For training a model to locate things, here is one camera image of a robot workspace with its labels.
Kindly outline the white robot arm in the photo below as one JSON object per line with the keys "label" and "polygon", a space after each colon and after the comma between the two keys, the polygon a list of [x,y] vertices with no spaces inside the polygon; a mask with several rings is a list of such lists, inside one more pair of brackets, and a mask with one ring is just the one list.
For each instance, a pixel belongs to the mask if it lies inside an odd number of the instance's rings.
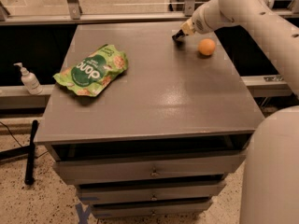
{"label": "white robot arm", "polygon": [[[265,0],[210,0],[182,26],[185,35],[243,27],[292,93],[299,95],[299,28]],[[239,224],[299,224],[299,106],[264,119],[250,138]]]}

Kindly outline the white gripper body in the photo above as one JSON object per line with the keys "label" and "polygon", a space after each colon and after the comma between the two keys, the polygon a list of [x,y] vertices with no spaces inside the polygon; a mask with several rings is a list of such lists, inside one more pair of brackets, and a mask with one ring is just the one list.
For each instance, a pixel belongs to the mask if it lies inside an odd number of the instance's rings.
{"label": "white gripper body", "polygon": [[229,4],[224,0],[210,0],[197,8],[191,17],[192,30],[199,34],[235,26]]}

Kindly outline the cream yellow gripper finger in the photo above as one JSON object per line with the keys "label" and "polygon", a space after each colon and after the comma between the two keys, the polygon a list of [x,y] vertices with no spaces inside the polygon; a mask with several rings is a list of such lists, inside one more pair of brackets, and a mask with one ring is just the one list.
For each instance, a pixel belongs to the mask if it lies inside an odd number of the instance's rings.
{"label": "cream yellow gripper finger", "polygon": [[183,22],[180,29],[185,35],[193,35],[195,33],[195,28],[192,23],[192,19],[188,18],[185,22]]}

